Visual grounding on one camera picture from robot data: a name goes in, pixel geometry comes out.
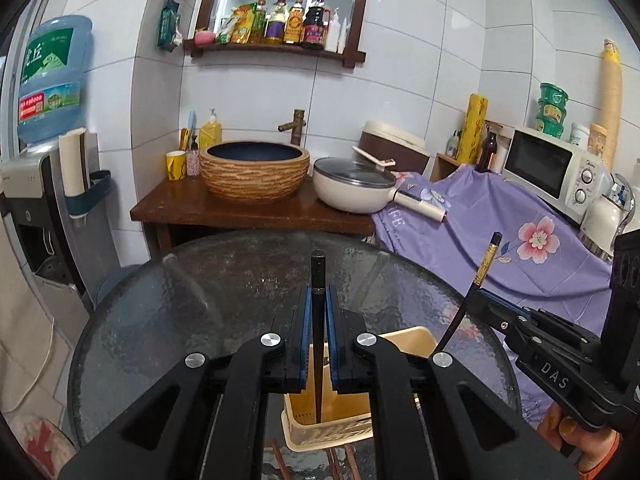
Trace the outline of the person right hand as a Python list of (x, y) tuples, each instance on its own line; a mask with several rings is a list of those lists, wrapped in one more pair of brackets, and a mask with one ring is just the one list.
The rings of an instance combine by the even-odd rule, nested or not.
[(537, 432), (557, 451), (563, 443), (582, 451), (582, 457), (577, 463), (581, 479), (596, 478), (620, 446), (618, 432), (608, 427), (589, 432), (579, 426), (576, 420), (564, 415), (562, 408), (556, 403), (549, 406)]

